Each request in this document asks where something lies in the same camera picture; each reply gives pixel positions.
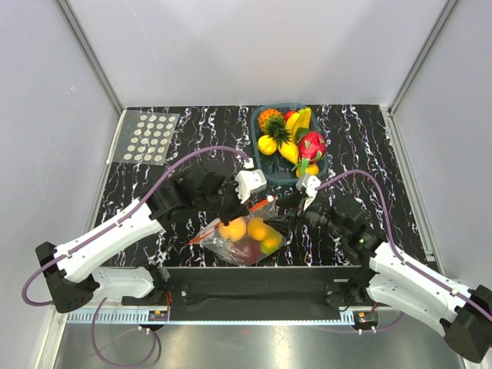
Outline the yellow green mango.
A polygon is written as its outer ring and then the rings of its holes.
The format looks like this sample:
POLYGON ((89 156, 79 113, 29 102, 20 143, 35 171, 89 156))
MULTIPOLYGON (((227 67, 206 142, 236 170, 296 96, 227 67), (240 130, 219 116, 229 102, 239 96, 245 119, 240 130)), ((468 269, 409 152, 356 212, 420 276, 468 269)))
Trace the yellow green mango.
POLYGON ((284 238, 280 234, 271 235, 260 243, 260 251, 265 255, 272 254, 282 246, 283 241, 284 238))

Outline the clear zip top bag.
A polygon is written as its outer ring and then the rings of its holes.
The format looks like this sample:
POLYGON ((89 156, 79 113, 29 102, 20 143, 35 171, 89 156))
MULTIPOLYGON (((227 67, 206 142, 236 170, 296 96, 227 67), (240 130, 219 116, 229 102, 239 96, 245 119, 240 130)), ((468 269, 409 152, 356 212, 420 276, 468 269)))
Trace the clear zip top bag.
POLYGON ((228 226, 218 218, 213 220, 191 243, 207 248, 229 264, 257 264, 286 242, 285 236, 264 223, 276 215, 275 197, 269 195, 254 204, 247 216, 234 219, 228 226))

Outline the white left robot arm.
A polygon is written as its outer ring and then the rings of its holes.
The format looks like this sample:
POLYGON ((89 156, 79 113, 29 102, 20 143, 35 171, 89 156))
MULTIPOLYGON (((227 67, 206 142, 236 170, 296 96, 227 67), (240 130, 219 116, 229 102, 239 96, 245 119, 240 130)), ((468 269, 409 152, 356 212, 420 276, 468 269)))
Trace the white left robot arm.
POLYGON ((160 303, 166 282, 156 268, 103 268, 102 264, 142 238, 200 211, 214 213, 223 224, 246 216, 250 196, 266 184, 259 170, 239 171, 234 177, 185 171, 164 180, 146 198, 133 200, 87 234, 59 246, 40 244, 35 253, 56 311, 72 312, 99 298, 160 303))

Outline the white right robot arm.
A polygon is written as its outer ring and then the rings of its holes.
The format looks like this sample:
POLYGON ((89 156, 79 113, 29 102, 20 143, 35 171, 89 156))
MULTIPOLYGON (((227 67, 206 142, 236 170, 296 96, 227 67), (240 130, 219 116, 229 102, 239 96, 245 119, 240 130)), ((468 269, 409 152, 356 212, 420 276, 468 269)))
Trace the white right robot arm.
POLYGON ((292 208, 265 223, 284 236, 305 226, 340 241, 344 256, 356 270, 328 292, 326 301, 333 308, 372 300, 426 324, 468 361, 479 364, 490 350, 491 290, 483 285, 469 288, 402 250, 394 251, 389 240, 368 224, 353 198, 337 198, 329 208, 321 204, 306 210, 292 208))

